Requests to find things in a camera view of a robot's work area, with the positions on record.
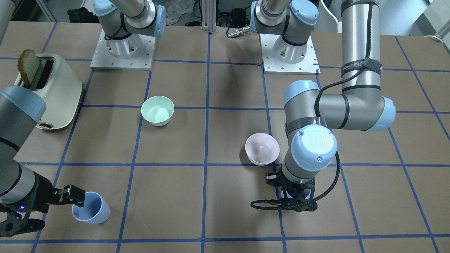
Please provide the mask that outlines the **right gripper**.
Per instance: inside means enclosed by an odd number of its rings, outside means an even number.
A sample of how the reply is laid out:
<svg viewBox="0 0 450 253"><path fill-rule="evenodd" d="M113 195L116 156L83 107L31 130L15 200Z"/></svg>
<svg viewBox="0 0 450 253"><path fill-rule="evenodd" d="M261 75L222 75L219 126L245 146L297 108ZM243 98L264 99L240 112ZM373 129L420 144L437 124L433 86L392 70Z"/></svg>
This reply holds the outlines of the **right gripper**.
<svg viewBox="0 0 450 253"><path fill-rule="evenodd" d="M14 203L2 203L1 212L7 214L5 221L0 223L0 237L13 237L41 231L45 221L30 218L32 212L48 213L50 205L76 205L84 207L85 194L77 186L54 188L52 183L43 176L34 173L35 184L31 191Z"/></svg>

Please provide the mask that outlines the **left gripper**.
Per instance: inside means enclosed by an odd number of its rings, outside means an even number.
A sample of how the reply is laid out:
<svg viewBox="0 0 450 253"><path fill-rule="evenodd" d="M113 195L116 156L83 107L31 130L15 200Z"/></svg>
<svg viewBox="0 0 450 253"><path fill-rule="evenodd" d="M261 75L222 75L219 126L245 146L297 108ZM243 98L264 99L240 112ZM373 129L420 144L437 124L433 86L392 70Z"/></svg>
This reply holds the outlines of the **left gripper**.
<svg viewBox="0 0 450 253"><path fill-rule="evenodd" d="M281 172L266 173L265 178L267 184L281 189L281 198L279 200L269 200L270 204L278 207L287 207L288 210L294 210L296 212L314 212L317 209L317 203L315 202L294 207L294 205L299 205L313 199L315 191L314 177L310 181L300 184L291 182Z"/></svg>

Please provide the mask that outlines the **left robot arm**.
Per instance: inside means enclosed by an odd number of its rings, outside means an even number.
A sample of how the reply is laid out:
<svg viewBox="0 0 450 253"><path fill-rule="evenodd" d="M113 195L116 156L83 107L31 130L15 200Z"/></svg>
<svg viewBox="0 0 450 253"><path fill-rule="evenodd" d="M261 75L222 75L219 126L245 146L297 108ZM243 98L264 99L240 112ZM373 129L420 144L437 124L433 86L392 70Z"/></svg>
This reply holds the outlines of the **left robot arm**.
<svg viewBox="0 0 450 253"><path fill-rule="evenodd" d="M288 152L266 183L281 189L279 200L255 200L260 210L317 209L339 181L341 162L332 129L384 131L395 120L393 101L381 95L379 0L344 0L339 82L319 88L307 79L285 90Z"/></svg>

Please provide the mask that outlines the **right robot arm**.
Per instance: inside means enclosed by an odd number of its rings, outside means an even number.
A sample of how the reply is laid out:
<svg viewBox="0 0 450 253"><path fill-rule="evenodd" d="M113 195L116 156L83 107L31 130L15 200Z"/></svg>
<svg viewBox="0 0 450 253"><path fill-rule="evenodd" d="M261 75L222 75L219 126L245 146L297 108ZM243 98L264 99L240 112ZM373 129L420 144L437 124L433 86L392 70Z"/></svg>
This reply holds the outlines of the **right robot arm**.
<svg viewBox="0 0 450 253"><path fill-rule="evenodd" d="M143 38L163 35L167 10L152 0L95 0L103 29L104 51L114 68L119 61L151 64L154 49ZM14 158L34 128L56 130L68 125L78 108L82 83L61 56L24 50L18 59L19 80L1 91L1 237L38 232L45 221L32 212L48 213L50 205L82 209L86 192L77 186L55 188L52 182Z"/></svg>

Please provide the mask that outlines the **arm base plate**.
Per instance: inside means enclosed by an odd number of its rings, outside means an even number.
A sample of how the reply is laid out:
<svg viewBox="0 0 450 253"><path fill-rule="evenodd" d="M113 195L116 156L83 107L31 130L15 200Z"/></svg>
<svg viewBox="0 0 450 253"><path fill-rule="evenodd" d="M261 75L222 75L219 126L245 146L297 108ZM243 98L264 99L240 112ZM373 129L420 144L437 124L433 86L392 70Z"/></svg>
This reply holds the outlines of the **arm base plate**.
<svg viewBox="0 0 450 253"><path fill-rule="evenodd" d="M281 35L260 34L261 53L265 73L320 74L312 38L305 45L287 44Z"/></svg>
<svg viewBox="0 0 450 253"><path fill-rule="evenodd" d="M153 69L156 38L132 34L124 40L106 40L101 31L90 67L103 70Z"/></svg>

